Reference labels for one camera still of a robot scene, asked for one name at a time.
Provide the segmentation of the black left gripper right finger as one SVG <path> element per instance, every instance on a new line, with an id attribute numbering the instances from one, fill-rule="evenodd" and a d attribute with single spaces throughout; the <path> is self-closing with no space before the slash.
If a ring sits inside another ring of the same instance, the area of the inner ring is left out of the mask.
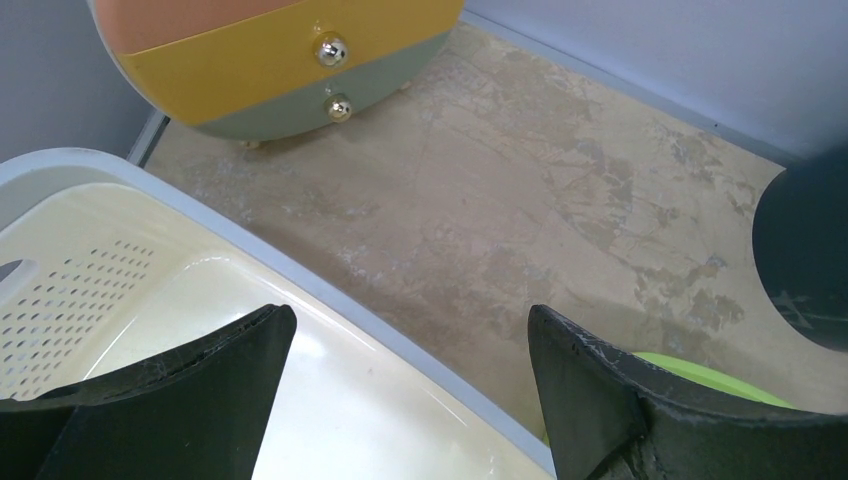
<path id="1" fill-rule="evenodd" d="M 843 479 L 847 418 L 689 381 L 545 305 L 532 368 L 560 479 Z"/>

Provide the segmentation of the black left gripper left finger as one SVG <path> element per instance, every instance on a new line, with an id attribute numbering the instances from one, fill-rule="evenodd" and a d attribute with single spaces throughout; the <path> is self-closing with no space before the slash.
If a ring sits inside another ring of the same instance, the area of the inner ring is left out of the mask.
<path id="1" fill-rule="evenodd" d="M 297 328 L 263 306 L 131 365 L 1 404 L 5 479 L 249 479 Z"/>

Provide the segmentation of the lime green basin tray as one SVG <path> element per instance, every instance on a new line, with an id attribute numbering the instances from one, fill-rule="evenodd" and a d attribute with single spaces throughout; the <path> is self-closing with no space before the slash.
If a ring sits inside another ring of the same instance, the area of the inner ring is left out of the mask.
<path id="1" fill-rule="evenodd" d="M 697 384 L 711 391 L 767 405 L 787 401 L 749 383 L 692 362 L 649 352 L 613 349 L 610 367 L 580 349 L 533 350 L 531 360 L 546 428 L 555 447 L 610 451 L 647 431 L 633 387 L 651 382 Z"/>

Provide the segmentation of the cream perforated laundry basket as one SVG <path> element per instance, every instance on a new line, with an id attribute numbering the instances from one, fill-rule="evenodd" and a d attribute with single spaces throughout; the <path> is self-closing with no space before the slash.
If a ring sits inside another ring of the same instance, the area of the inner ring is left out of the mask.
<path id="1" fill-rule="evenodd" d="M 550 479 L 549 449 L 280 251 L 119 157 L 1 165 L 1 404 L 131 365 L 266 305 L 297 319 L 249 479 Z"/>

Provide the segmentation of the dark navy round bin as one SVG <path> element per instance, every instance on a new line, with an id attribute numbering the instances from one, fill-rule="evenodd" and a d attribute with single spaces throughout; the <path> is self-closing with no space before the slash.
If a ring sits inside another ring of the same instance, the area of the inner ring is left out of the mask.
<path id="1" fill-rule="evenodd" d="M 791 165 L 753 221 L 756 269 L 772 304 L 808 340 L 847 351 L 847 147 Z"/>

